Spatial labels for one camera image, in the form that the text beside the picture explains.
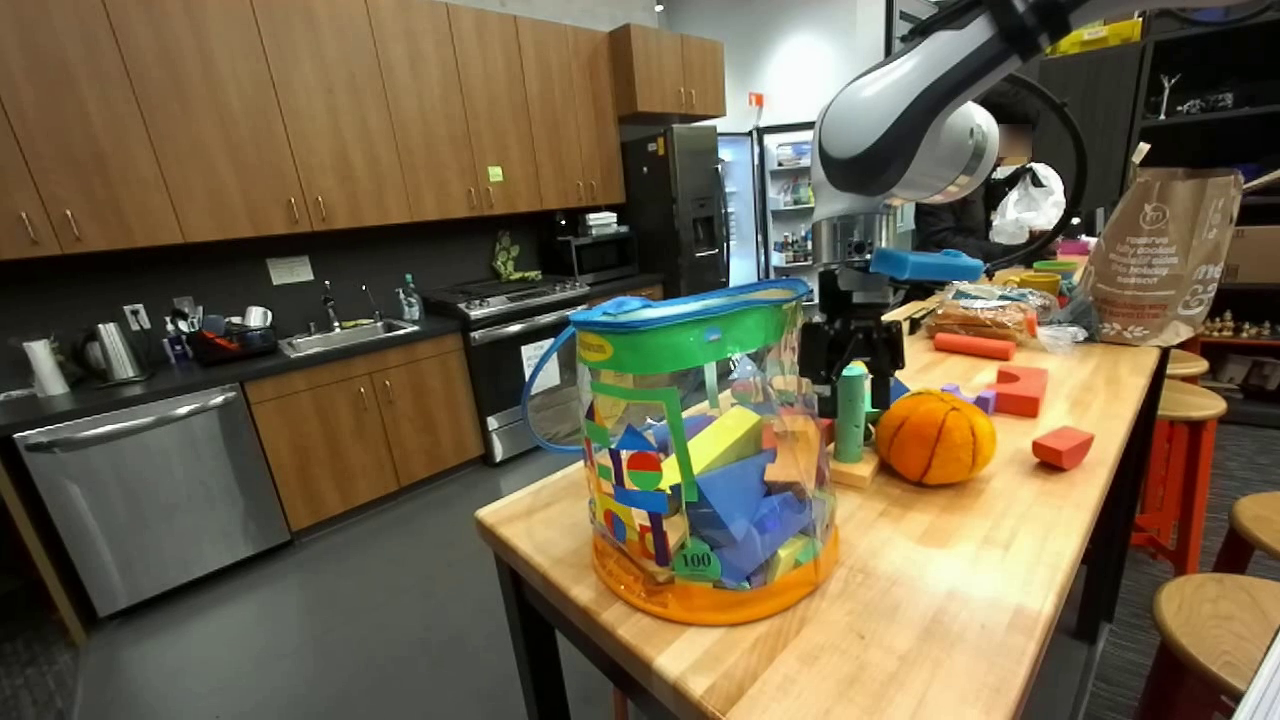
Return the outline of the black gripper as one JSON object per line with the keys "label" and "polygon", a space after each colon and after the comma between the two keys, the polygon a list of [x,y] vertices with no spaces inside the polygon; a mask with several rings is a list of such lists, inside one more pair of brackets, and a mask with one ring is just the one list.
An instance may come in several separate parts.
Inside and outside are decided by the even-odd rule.
{"label": "black gripper", "polygon": [[821,411],[836,411],[836,380],[860,362],[872,373],[872,403],[887,400],[887,380],[905,368],[905,333],[886,322],[891,284],[886,278],[825,267],[818,307],[800,328],[800,377],[818,387]]}

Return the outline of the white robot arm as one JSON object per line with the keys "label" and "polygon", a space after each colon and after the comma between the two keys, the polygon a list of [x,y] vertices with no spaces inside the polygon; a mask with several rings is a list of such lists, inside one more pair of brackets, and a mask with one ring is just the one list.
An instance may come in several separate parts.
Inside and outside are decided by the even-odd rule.
{"label": "white robot arm", "polygon": [[1044,89],[1017,70],[1053,49],[1083,0],[951,0],[917,40],[852,76],[812,128],[812,247],[821,322],[800,368],[836,407],[836,377],[864,358],[882,377],[900,341],[891,301],[937,293],[867,272],[878,247],[965,253],[1007,267],[1053,238],[1081,194],[1034,160]]}

